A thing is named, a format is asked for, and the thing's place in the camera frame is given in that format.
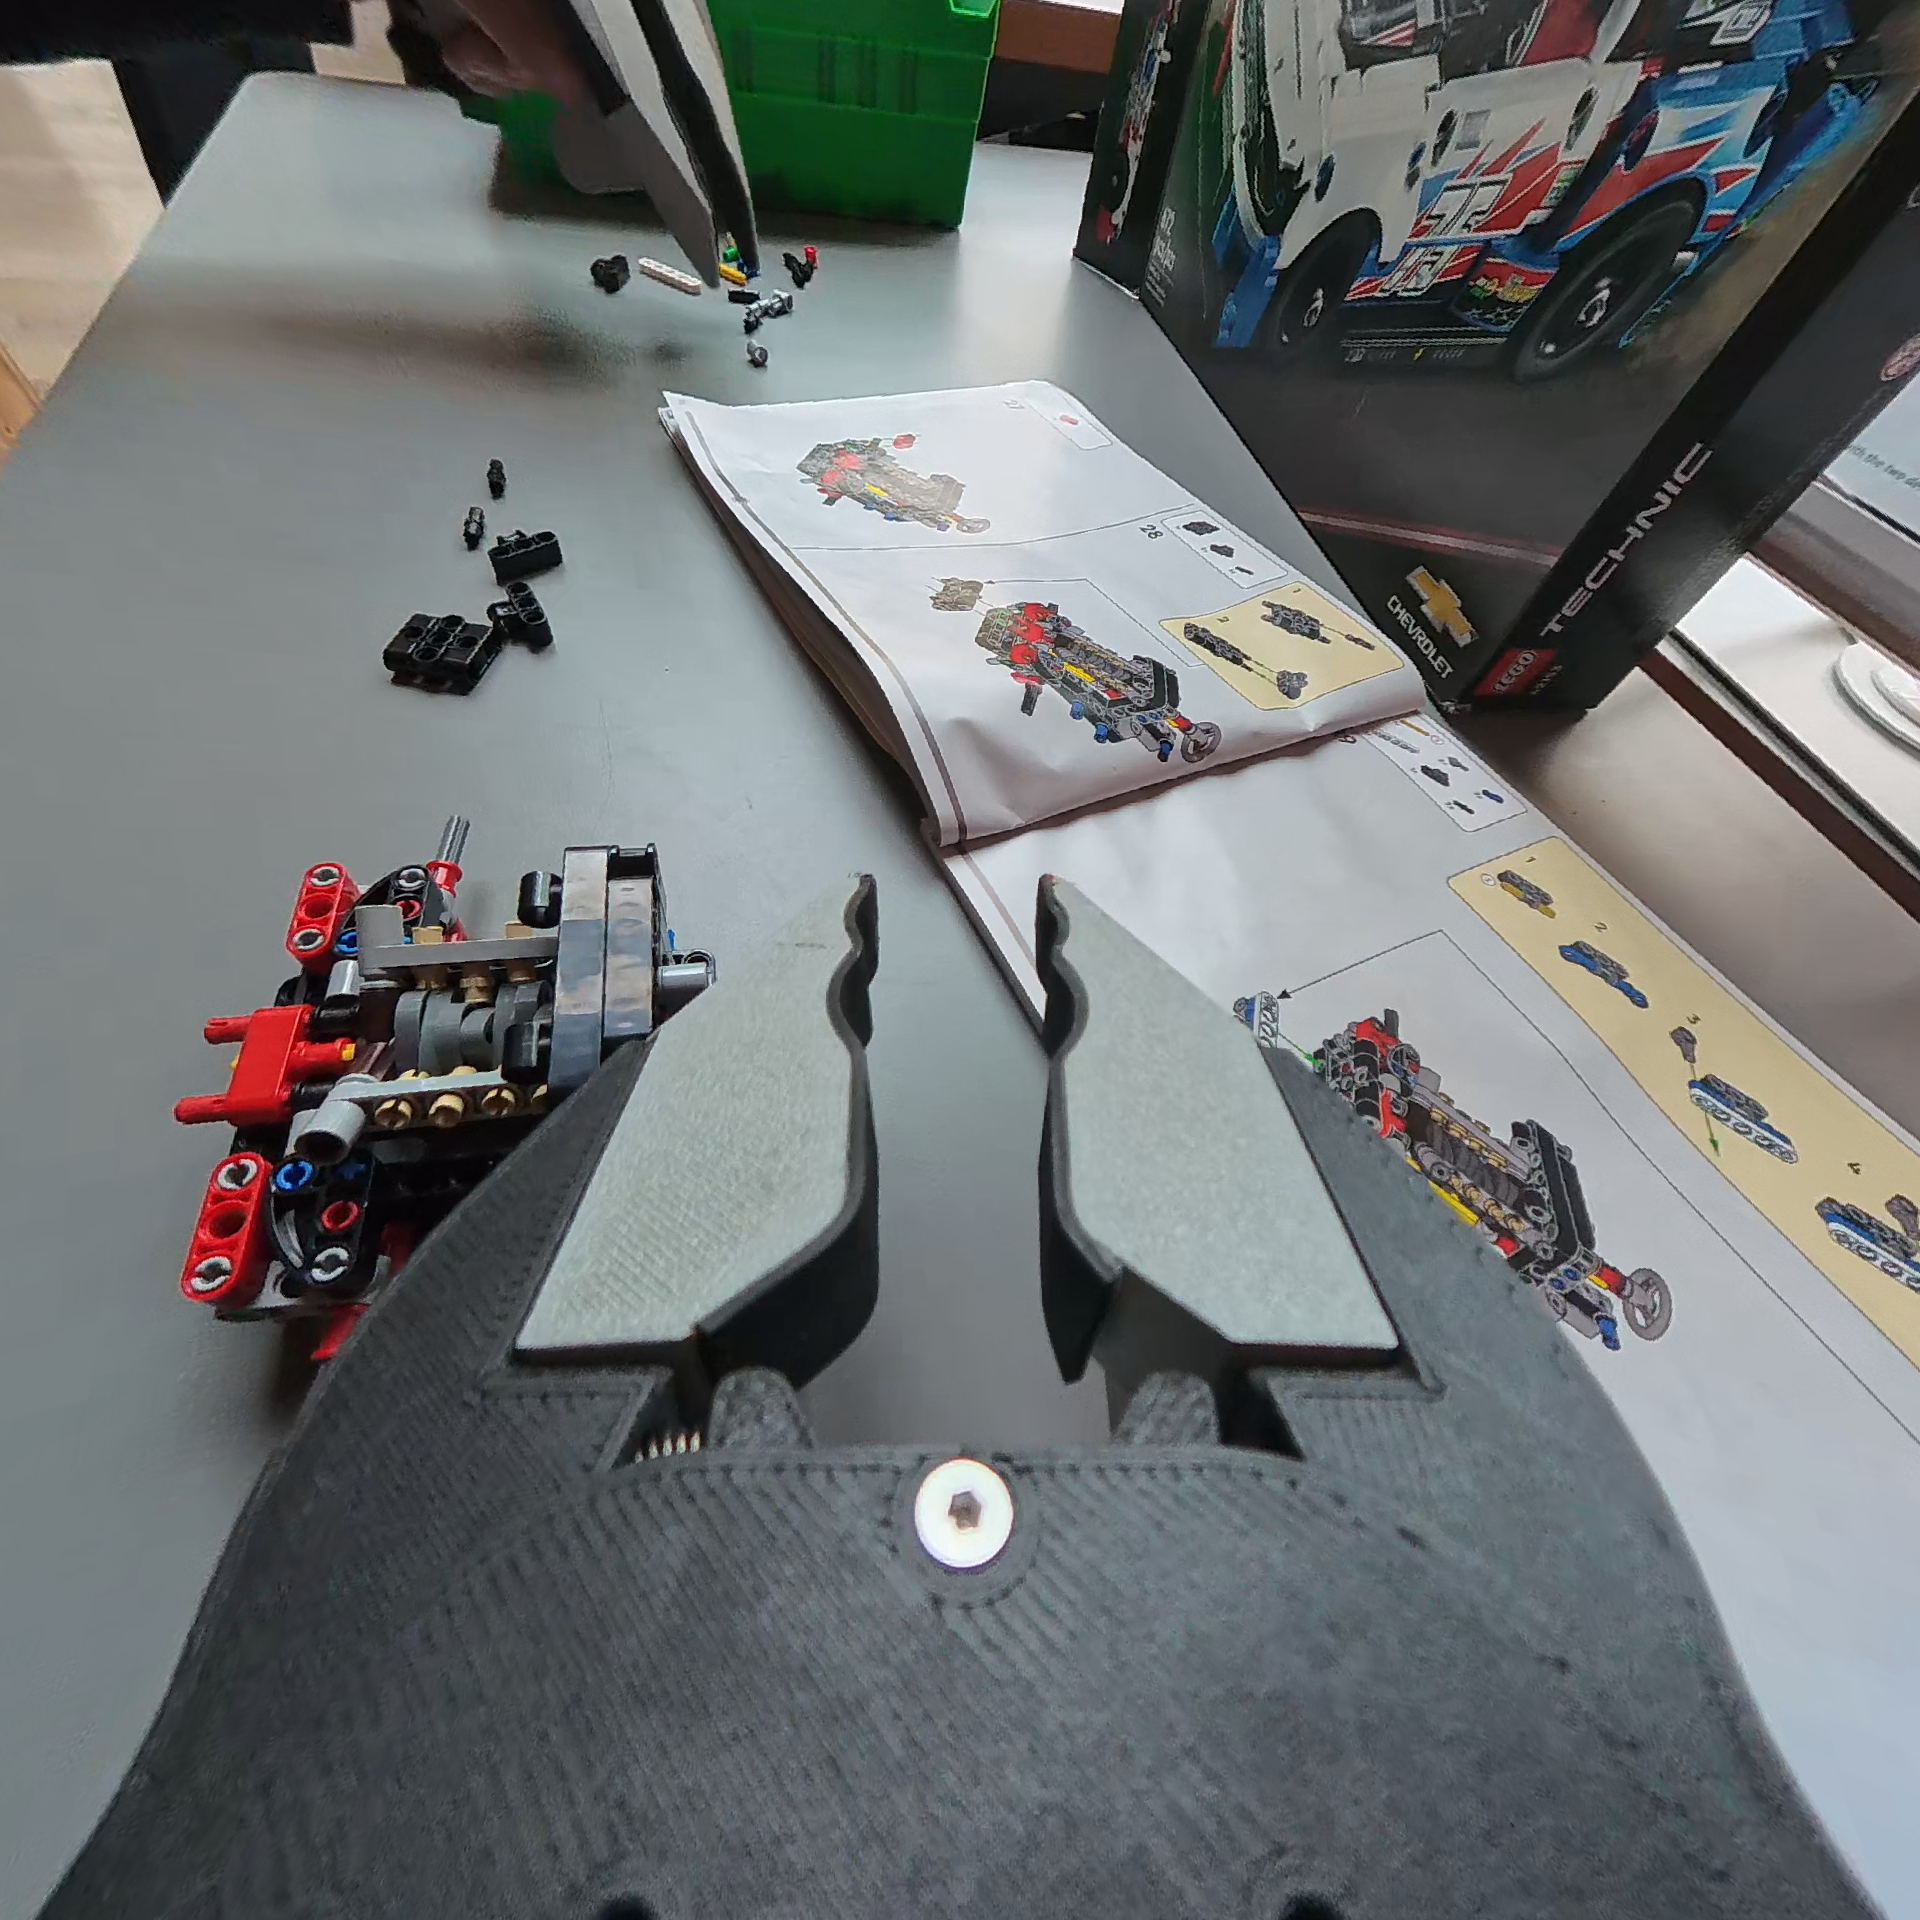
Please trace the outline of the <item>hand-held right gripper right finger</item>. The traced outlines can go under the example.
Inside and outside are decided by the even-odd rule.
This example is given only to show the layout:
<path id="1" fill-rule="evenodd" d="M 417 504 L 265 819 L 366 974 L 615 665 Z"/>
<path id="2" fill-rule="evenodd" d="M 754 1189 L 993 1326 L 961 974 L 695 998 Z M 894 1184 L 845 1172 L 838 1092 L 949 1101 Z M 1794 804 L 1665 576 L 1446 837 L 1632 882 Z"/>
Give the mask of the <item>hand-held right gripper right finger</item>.
<path id="1" fill-rule="evenodd" d="M 1377 1369 L 1398 1336 L 1255 1035 L 1041 877 L 1039 1293 L 1065 1381 Z"/>

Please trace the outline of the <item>person's left hand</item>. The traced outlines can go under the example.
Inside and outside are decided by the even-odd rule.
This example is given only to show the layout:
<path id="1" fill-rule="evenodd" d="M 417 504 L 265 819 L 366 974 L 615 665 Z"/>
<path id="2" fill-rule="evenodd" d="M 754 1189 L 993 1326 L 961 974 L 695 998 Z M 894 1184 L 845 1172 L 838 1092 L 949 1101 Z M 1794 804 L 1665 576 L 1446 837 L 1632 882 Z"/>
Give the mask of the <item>person's left hand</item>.
<path id="1" fill-rule="evenodd" d="M 542 92 L 591 105 L 568 36 L 540 3 L 388 3 L 388 43 L 412 88 L 452 98 Z"/>

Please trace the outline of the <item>pile of small lego pieces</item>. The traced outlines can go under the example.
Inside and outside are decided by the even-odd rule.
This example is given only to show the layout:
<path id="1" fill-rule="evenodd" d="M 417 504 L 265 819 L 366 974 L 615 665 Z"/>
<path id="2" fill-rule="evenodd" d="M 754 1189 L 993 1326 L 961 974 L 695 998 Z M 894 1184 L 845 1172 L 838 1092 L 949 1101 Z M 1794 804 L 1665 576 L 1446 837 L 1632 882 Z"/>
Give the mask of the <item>pile of small lego pieces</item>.
<path id="1" fill-rule="evenodd" d="M 718 259 L 718 290 L 738 313 L 748 366 L 754 370 L 769 364 L 761 333 L 777 320 L 793 316 L 798 293 L 806 290 L 817 272 L 817 252 L 806 248 L 800 256 L 784 254 L 784 267 L 793 282 L 790 289 L 761 284 L 759 272 L 748 269 L 733 243 L 724 243 Z M 588 275 L 589 284 L 604 296 L 622 293 L 636 277 L 686 297 L 698 297 L 706 290 L 706 282 L 696 272 L 672 267 L 650 256 L 596 256 L 589 261 Z"/>

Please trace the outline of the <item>lego instruction booklet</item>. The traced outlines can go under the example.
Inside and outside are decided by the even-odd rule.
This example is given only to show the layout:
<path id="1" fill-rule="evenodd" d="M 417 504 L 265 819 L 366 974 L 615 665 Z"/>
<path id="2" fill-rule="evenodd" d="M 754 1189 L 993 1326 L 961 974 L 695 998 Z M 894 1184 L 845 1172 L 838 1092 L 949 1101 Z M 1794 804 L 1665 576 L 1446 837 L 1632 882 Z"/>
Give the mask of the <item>lego instruction booklet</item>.
<path id="1" fill-rule="evenodd" d="M 1041 381 L 663 426 L 1038 1010 L 1073 882 L 1313 1072 L 1633 1434 L 1772 1732 L 1916 1916 L 1916 1140 Z"/>

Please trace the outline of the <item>lego set box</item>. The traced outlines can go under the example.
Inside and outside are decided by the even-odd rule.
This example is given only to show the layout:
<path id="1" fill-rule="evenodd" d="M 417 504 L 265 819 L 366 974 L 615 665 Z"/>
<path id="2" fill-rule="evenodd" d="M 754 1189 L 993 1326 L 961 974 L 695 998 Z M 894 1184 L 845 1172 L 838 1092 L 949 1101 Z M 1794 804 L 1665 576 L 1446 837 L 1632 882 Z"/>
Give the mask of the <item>lego set box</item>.
<path id="1" fill-rule="evenodd" d="M 1585 712 L 1908 384 L 1918 10 L 1127 5 L 1077 254 L 1446 709 Z"/>

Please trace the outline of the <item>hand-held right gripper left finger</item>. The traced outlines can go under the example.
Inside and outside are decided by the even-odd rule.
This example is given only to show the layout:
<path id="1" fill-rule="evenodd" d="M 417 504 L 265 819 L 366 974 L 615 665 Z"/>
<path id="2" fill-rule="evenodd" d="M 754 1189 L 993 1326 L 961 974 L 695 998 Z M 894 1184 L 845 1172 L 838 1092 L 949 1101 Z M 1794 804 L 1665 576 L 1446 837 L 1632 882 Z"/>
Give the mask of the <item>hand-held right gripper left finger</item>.
<path id="1" fill-rule="evenodd" d="M 518 1361 L 805 1386 L 878 1301 L 872 876 L 845 876 L 647 1049 Z"/>

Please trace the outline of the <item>partly built lego assembly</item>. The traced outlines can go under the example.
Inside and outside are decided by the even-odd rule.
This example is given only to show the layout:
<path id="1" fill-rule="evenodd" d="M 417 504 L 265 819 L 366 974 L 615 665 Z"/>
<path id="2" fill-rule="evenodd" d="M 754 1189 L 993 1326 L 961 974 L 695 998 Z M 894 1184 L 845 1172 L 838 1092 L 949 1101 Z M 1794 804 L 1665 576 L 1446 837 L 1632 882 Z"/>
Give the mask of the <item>partly built lego assembly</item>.
<path id="1" fill-rule="evenodd" d="M 457 914 L 468 824 L 357 885 L 335 862 L 295 892 L 272 1004 L 212 1017 L 225 1088 L 175 1104 L 230 1130 L 177 1289 L 223 1322 L 314 1322 L 332 1358 L 420 1241 L 570 1091 L 713 982 L 681 952 L 654 845 L 566 849 L 527 872 L 493 938 Z"/>

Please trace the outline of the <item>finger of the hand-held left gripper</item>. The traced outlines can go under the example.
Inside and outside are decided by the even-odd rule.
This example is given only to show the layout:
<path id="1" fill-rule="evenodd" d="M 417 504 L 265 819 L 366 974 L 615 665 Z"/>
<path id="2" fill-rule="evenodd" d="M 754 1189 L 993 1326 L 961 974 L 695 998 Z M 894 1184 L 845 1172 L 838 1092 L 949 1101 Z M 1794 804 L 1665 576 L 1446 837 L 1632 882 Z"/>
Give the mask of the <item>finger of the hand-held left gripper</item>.
<path id="1" fill-rule="evenodd" d="M 589 102 L 561 105 L 551 153 L 582 195 L 641 193 L 703 282 L 720 282 L 713 202 L 666 108 L 660 74 L 631 5 L 551 6 Z"/>
<path id="2" fill-rule="evenodd" d="M 714 235 L 724 235 L 748 275 L 761 254 L 751 193 L 718 36 L 706 3 L 637 3 L 640 33 L 663 88 L 665 108 L 687 150 Z"/>

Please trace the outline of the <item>black lego frame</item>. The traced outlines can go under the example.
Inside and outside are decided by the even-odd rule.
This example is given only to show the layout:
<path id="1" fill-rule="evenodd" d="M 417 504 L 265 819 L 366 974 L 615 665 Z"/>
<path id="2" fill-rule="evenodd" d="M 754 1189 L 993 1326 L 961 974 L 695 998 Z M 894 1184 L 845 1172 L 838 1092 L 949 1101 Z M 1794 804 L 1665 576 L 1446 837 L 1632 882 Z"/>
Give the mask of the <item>black lego frame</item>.
<path id="1" fill-rule="evenodd" d="M 409 616 L 381 649 L 381 665 L 397 686 L 472 692 L 505 642 L 493 621 L 461 616 Z"/>

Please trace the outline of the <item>green plastic bin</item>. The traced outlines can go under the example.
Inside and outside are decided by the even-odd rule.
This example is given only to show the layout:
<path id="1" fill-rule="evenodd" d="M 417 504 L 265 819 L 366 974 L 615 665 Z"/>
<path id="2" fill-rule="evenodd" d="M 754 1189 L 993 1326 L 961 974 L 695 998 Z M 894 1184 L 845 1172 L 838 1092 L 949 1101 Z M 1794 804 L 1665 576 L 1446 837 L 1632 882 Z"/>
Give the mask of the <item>green plastic bin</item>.
<path id="1" fill-rule="evenodd" d="M 959 224 L 993 3 L 672 5 L 708 27 L 756 213 Z"/>

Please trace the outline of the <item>white round disc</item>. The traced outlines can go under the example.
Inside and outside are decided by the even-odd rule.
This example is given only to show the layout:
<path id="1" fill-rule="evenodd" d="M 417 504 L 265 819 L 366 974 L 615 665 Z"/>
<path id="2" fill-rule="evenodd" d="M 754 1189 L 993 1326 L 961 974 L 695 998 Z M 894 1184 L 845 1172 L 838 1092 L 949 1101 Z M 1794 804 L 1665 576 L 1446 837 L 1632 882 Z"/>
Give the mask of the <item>white round disc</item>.
<path id="1" fill-rule="evenodd" d="M 1918 675 L 1869 640 L 1852 640 L 1832 664 L 1840 697 L 1908 754 L 1920 749 Z"/>

